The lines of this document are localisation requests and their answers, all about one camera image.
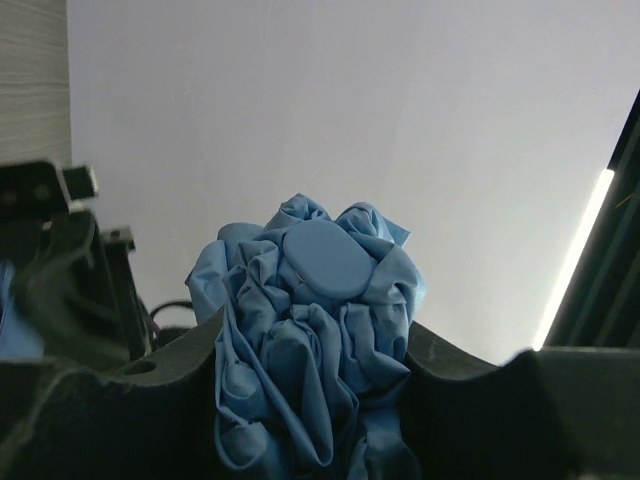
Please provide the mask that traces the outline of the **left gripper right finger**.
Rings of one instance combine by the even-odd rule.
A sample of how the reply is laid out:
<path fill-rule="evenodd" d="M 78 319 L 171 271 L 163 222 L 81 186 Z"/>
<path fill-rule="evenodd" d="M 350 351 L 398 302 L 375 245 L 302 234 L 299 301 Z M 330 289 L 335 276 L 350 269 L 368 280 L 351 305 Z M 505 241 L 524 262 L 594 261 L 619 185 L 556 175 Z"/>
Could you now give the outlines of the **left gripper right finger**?
<path fill-rule="evenodd" d="M 402 433 L 425 479 L 636 479 L 639 353 L 525 350 L 487 363 L 410 328 Z"/>

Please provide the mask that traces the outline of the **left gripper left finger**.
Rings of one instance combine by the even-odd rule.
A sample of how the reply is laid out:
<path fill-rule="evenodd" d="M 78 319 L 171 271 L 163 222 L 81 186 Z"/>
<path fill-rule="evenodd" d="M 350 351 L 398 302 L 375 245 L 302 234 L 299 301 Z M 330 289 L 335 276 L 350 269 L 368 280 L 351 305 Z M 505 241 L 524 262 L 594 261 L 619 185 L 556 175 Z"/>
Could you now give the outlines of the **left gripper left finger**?
<path fill-rule="evenodd" d="M 222 316 L 110 373 L 1 364 L 4 479 L 222 479 L 213 445 Z"/>

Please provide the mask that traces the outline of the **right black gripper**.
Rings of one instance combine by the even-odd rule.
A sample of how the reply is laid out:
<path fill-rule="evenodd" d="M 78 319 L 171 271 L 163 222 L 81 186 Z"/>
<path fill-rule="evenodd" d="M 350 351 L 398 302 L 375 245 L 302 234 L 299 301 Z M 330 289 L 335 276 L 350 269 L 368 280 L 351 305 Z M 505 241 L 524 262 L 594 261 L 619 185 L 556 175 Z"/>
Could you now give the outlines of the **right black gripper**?
<path fill-rule="evenodd" d="M 128 363 L 150 352 L 127 227 L 103 231 L 85 201 L 94 171 L 40 159 L 1 168 L 1 355 Z"/>

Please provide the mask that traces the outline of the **light blue folding umbrella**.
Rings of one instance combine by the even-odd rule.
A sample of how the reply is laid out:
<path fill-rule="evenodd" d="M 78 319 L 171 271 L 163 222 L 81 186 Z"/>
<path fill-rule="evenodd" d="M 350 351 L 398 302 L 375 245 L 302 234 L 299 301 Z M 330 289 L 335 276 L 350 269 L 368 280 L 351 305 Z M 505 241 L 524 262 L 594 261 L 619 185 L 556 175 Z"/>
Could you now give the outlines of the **light blue folding umbrella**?
<path fill-rule="evenodd" d="M 186 284 L 220 316 L 213 438 L 234 479 L 417 479 L 401 431 L 409 330 L 425 294 L 408 232 L 373 205 L 304 195 L 223 226 Z"/>

